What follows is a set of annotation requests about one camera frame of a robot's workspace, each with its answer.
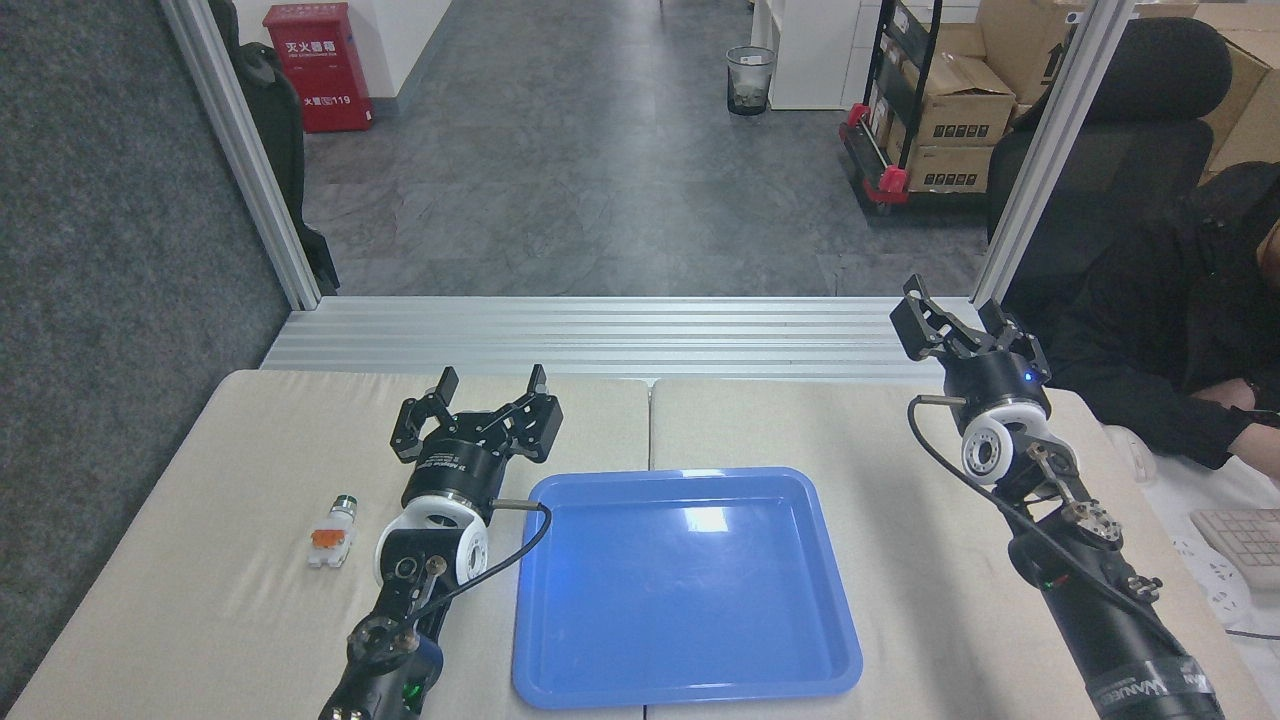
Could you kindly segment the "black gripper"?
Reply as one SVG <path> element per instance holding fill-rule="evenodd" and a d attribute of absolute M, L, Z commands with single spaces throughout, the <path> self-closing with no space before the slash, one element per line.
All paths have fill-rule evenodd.
<path fill-rule="evenodd" d="M 956 423 L 1014 402 L 1029 402 L 1051 414 L 1043 384 L 1052 372 L 1041 340 L 1029 332 L 998 301 L 991 299 L 978 307 L 978 316 L 998 351 L 987 352 L 987 333 L 964 325 L 945 311 L 928 293 L 920 275 L 910 275 L 902 286 L 902 300 L 890 313 L 905 354 L 913 361 L 943 357 L 943 391 L 963 398 L 952 409 Z"/>
<path fill-rule="evenodd" d="M 421 398 L 403 401 L 390 436 L 390 447 L 404 464 L 415 462 L 404 488 L 404 506 L 425 495 L 452 493 L 474 507 L 490 507 L 500 493 L 509 457 L 520 455 L 545 462 L 563 421 L 559 398 L 547 391 L 541 364 L 532 366 L 525 395 L 481 419 L 484 447 L 457 438 L 428 439 L 422 428 L 433 416 L 454 433 L 457 420 L 448 404 L 458 387 L 453 366 L 445 366 Z"/>

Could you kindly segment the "person's hand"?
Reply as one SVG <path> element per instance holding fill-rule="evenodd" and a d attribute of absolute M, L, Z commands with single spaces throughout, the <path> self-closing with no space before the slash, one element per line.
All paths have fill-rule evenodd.
<path fill-rule="evenodd" d="M 1230 443 L 1229 451 L 1253 469 L 1276 477 L 1279 474 L 1279 438 L 1277 428 L 1251 423 Z"/>
<path fill-rule="evenodd" d="M 1253 411 L 1256 405 L 1256 392 L 1248 380 L 1231 378 L 1213 386 L 1196 391 L 1196 398 L 1202 398 L 1224 407 L 1236 407 L 1244 411 Z"/>

